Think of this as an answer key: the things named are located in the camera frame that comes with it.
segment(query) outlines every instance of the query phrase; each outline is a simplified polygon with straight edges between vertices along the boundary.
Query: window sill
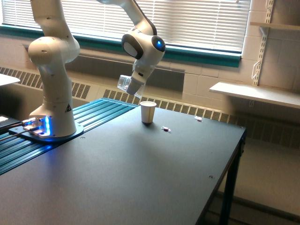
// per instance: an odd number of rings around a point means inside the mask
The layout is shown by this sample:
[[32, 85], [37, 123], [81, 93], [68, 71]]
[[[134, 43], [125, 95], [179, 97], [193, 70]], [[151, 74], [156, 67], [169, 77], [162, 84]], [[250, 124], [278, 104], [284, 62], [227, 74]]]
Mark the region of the window sill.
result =
[[[43, 36], [41, 29], [0, 25], [0, 34], [25, 38], [39, 38]], [[98, 36], [73, 33], [73, 36], [82, 47], [91, 47], [103, 50], [123, 52], [121, 41], [115, 38], [99, 38]], [[239, 67], [241, 54], [230, 52], [217, 52], [210, 50], [189, 49], [184, 47], [167, 46], [164, 55], [166, 60], [207, 63], [213, 65]]]

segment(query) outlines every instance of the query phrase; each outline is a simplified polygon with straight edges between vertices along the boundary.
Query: white robotic arm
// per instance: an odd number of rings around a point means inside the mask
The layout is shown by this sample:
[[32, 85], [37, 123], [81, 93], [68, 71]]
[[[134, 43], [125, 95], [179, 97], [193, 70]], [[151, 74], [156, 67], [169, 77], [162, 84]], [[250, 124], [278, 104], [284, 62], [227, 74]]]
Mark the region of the white robotic arm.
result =
[[35, 21], [45, 37], [33, 41], [28, 49], [31, 61], [38, 67], [43, 81], [43, 104], [33, 111], [33, 124], [40, 126], [34, 133], [41, 138], [63, 137], [76, 132], [73, 117], [72, 84], [65, 63], [79, 54], [79, 44], [73, 38], [60, 0], [31, 0]]
[[[153, 23], [144, 15], [135, 0], [98, 0], [104, 4], [121, 6], [135, 27], [122, 38], [124, 50], [134, 57], [131, 77], [121, 76], [118, 87], [136, 95], [144, 86], [165, 53], [165, 43], [157, 36]], [[78, 133], [73, 117], [71, 80], [65, 63], [79, 54], [79, 44], [73, 38], [60, 0], [30, 0], [33, 17], [41, 26], [45, 37], [29, 46], [31, 61], [38, 67], [43, 81], [43, 104], [33, 111], [24, 129], [32, 129], [40, 138], [66, 137]]]
[[154, 24], [145, 16], [135, 0], [97, 0], [121, 6], [134, 23], [134, 28], [122, 38], [123, 49], [136, 60], [131, 77], [121, 76], [118, 88], [136, 95], [147, 82], [165, 53], [165, 43], [157, 36]]

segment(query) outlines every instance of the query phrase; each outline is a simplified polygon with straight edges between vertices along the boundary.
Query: blue aluminum rail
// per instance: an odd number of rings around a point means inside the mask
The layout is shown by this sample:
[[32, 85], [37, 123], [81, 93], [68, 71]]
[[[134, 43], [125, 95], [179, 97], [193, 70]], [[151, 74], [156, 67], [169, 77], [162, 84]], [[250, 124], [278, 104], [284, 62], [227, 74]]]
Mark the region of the blue aluminum rail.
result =
[[[84, 132], [100, 126], [134, 108], [137, 105], [113, 99], [101, 98], [73, 109], [75, 122], [84, 127]], [[4, 133], [0, 139], [11, 136]], [[29, 160], [56, 148], [63, 143], [45, 144], [13, 137], [0, 142], [0, 175]]]

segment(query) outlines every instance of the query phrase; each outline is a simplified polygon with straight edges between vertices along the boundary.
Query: white shelf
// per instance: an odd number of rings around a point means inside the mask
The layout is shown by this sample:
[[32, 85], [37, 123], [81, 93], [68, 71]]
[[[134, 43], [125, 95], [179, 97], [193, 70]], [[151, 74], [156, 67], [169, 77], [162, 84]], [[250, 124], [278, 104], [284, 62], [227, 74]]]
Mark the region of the white shelf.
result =
[[300, 26], [278, 24], [278, 23], [263, 23], [263, 22], [250, 22], [250, 25], [260, 26], [264, 28], [272, 28], [277, 30], [298, 30], [300, 31]]
[[20, 82], [18, 78], [0, 74], [0, 86], [11, 84], [11, 83], [17, 83], [17, 82]]
[[300, 109], [300, 95], [288, 91], [225, 82], [215, 84], [210, 91]]

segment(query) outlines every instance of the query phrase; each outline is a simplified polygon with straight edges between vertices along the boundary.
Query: window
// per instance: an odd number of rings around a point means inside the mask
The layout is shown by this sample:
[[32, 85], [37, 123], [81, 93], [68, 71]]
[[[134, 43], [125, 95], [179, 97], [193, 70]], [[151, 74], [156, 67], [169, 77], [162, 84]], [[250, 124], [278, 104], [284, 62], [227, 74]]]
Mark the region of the window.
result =
[[[138, 0], [167, 45], [240, 53], [250, 0]], [[96, 0], [62, 0], [73, 33], [121, 38], [133, 27], [122, 8]], [[38, 28], [30, 0], [2, 0], [3, 23]]]

